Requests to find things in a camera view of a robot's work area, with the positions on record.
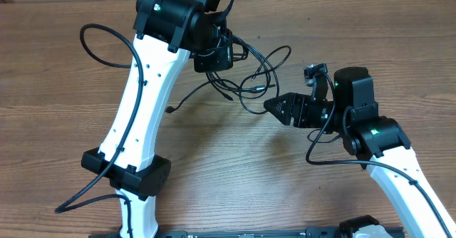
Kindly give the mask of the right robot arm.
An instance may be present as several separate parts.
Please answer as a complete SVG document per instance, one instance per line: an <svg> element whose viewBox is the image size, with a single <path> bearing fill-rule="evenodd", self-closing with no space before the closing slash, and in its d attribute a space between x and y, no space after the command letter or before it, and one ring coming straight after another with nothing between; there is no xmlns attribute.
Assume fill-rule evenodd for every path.
<svg viewBox="0 0 456 238"><path fill-rule="evenodd" d="M329 77L325 64L304 70L310 95L286 93L264 102L283 125L336 133L350 160L323 165L360 165L385 193L410 237L454 237L455 221L430 186L409 137L399 123L379 114L373 78L365 67L347 67Z"/></svg>

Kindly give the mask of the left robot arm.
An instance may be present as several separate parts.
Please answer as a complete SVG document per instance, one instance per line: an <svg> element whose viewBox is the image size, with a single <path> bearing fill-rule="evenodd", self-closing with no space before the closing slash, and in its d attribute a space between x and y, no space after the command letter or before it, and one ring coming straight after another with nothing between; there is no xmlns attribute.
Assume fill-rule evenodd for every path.
<svg viewBox="0 0 456 238"><path fill-rule="evenodd" d="M84 152L83 168L107 178L120 200L117 237L158 237L157 194L170 161L155 154L160 121L181 70L193 61L200 73L232 67L232 33L220 0L137 0L129 42L133 59L115 120L97 148Z"/></svg>

